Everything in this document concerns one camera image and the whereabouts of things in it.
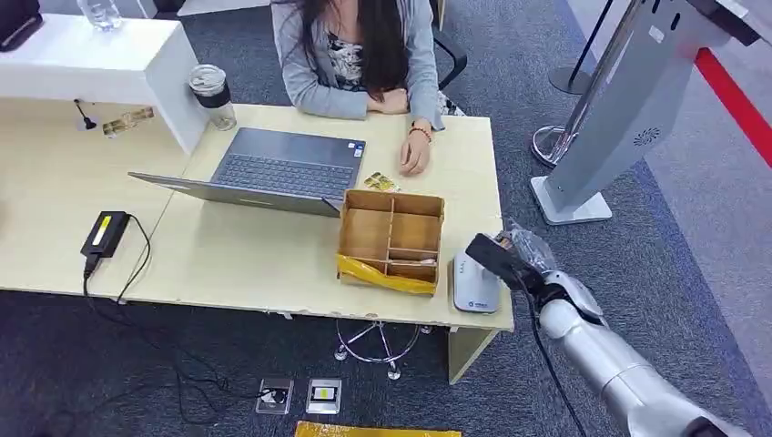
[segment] floor socket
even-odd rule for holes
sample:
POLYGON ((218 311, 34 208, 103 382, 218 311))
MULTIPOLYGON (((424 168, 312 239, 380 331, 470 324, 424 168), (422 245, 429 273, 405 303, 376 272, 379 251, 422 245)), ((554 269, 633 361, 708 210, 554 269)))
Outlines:
POLYGON ((265 379, 260 383, 260 392, 272 390, 258 398, 255 412, 258 414, 287 414, 290 411, 294 382, 285 379, 265 379))

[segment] floral top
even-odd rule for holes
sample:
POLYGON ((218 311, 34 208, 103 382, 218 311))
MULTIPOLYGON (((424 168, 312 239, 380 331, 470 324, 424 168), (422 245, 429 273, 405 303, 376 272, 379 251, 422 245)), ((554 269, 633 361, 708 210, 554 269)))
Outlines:
MULTIPOLYGON (((367 91, 361 82, 361 50, 360 44, 347 43, 329 32, 327 48, 335 70, 337 88, 345 91, 367 91)), ((437 95, 437 107, 444 116, 464 116, 461 111, 442 92, 437 95)))

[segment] black cable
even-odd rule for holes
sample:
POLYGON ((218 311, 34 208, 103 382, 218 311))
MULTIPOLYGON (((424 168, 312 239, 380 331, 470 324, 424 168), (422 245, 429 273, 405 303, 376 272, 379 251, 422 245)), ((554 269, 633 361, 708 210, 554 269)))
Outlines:
POLYGON ((563 398, 563 403, 565 404, 565 407, 568 409, 568 412, 571 413, 571 418, 574 419, 574 423, 576 424, 576 429, 579 430, 579 434, 582 437, 587 437, 587 434, 584 432, 584 426, 582 426, 582 423, 579 422, 579 417, 576 416, 576 411, 574 410, 574 406, 571 404, 571 401, 568 400, 568 396, 565 394, 565 390, 563 390, 563 385, 560 383, 560 380, 557 378, 557 374, 554 371, 553 362, 550 360, 549 354, 547 354, 547 349, 544 348, 544 345, 542 344, 542 339, 539 337, 539 322, 536 319, 536 310, 533 308, 533 302, 531 300, 531 296, 528 294, 528 288, 525 286, 525 282, 523 282, 523 278, 520 277, 519 274, 515 272, 514 276, 517 278, 517 281, 520 283, 520 287, 522 288, 523 295, 525 296, 525 300, 528 302, 528 312, 531 313, 531 329, 533 331, 533 339, 536 341, 536 346, 539 348, 539 351, 542 353, 542 358, 544 359, 544 364, 547 366, 547 370, 550 372, 550 376, 553 377, 553 382, 555 384, 555 388, 560 392, 560 396, 563 398))
POLYGON ((97 123, 94 123, 94 121, 91 118, 87 117, 86 114, 83 113, 83 109, 81 109, 80 103, 81 103, 80 99, 76 98, 75 107, 77 108, 77 112, 79 112, 80 116, 83 118, 83 123, 84 125, 86 125, 86 130, 91 130, 94 127, 97 127, 97 123))
MULTIPOLYGON (((141 272, 145 269, 147 266, 147 263, 150 259, 150 253, 151 253, 151 243, 150 243, 150 237, 145 232, 145 229, 142 227, 142 224, 139 222, 139 219, 131 214, 128 215, 130 219, 133 219, 137 226, 139 227, 139 230, 142 232, 142 236, 145 238, 145 257, 143 258, 142 262, 140 263, 137 270, 129 277, 126 284, 124 285, 123 289, 120 291, 120 293, 117 296, 116 299, 116 310, 117 314, 119 314, 120 317, 117 315, 108 314, 106 312, 103 312, 95 302, 94 298, 89 294, 88 292, 88 280, 91 278, 91 275, 94 273, 94 271, 97 269, 98 263, 100 261, 100 258, 97 255, 92 255, 89 257, 86 257, 86 265, 84 267, 83 272, 83 295, 86 297, 86 301, 88 302, 89 307, 92 309, 92 311, 98 315, 99 317, 108 320, 112 323, 118 324, 125 328, 131 328, 136 330, 136 332, 139 334, 140 339, 142 339, 145 343, 150 345, 152 348, 165 352, 165 350, 160 344, 158 344, 157 341, 153 340, 151 337, 152 333, 165 333, 163 329, 160 328, 149 328, 146 326, 143 326, 141 323, 138 323, 135 320, 132 320, 129 315, 124 311, 122 308, 122 305, 120 304, 121 300, 123 299, 124 294, 126 291, 131 287, 131 285, 134 283, 134 281, 137 279, 137 277, 141 274, 141 272)), ((219 415, 227 410, 228 408, 235 405, 236 402, 232 402, 230 404, 225 405, 222 408, 218 408, 215 406, 214 402, 209 398, 207 393, 195 383, 206 383, 215 386, 219 391, 226 393, 229 396, 237 397, 241 399, 256 399, 259 397, 262 397, 266 394, 276 392, 274 390, 262 390, 257 391, 253 393, 241 393, 234 391, 230 388, 230 379, 227 377, 221 377, 219 373, 217 372, 217 369, 215 369, 214 366, 212 366, 210 363, 205 361, 204 359, 200 358, 198 355, 188 351, 187 349, 180 346, 175 341, 172 342, 171 345, 172 353, 168 357, 164 357, 165 360, 168 361, 171 369, 175 372, 176 377, 176 384, 174 385, 157 385, 157 386, 150 386, 146 384, 142 384, 140 386, 135 387, 134 389, 130 389, 128 391, 124 391, 122 393, 119 393, 116 396, 113 396, 111 398, 107 398, 106 400, 100 402, 96 407, 92 408, 91 410, 88 410, 86 412, 80 412, 80 413, 74 413, 74 412, 62 412, 67 413, 68 415, 71 415, 73 417, 73 425, 71 427, 71 430, 67 433, 69 435, 72 433, 76 427, 77 427, 77 421, 76 416, 77 415, 85 415, 91 416, 97 411, 101 410, 102 408, 105 408, 106 406, 110 405, 111 403, 114 403, 116 401, 119 401, 121 399, 126 398, 127 396, 130 396, 134 393, 137 393, 139 391, 143 390, 149 390, 153 389, 154 391, 158 390, 167 390, 167 389, 177 389, 177 395, 178 395, 178 410, 180 418, 183 422, 187 424, 194 424, 194 425, 210 425, 217 423, 219 415), (175 356, 174 351, 180 351, 187 357, 189 357, 191 360, 198 362, 202 366, 204 366, 208 371, 210 371, 213 374, 213 378, 199 378, 192 376, 191 374, 184 371, 178 361, 177 357, 175 356), (207 406, 213 411, 213 413, 207 417, 207 419, 193 419, 188 417, 188 415, 185 413, 185 408, 182 401, 182 395, 183 391, 186 389, 193 390, 197 392, 201 398, 204 400, 204 402, 207 404, 207 406)))

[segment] yellow tape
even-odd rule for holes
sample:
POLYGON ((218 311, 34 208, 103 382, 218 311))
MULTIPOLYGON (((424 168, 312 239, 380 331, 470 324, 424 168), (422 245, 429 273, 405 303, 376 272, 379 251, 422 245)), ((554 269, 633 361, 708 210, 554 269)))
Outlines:
POLYGON ((388 276, 359 260, 338 254, 338 271, 387 289, 413 294, 434 294, 434 284, 425 280, 388 276))
POLYGON ((461 437, 458 431, 388 430, 298 422, 295 437, 461 437))

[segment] gray cardigan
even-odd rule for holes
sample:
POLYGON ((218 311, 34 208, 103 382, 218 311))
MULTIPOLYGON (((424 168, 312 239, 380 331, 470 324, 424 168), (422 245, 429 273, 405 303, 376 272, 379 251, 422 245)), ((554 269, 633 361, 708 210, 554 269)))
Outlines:
MULTIPOLYGON (((404 8, 401 4, 397 1, 409 54, 407 88, 412 118, 426 118, 435 130, 442 130, 444 125, 437 106, 432 8, 429 0, 404 0, 404 8)), ((323 85, 337 84, 337 80, 328 54, 327 29, 320 20, 313 27, 319 75, 311 69, 302 46, 298 44, 302 20, 296 9, 297 4, 294 3, 271 4, 276 51, 292 105, 318 116, 364 119, 367 115, 366 92, 323 85)))

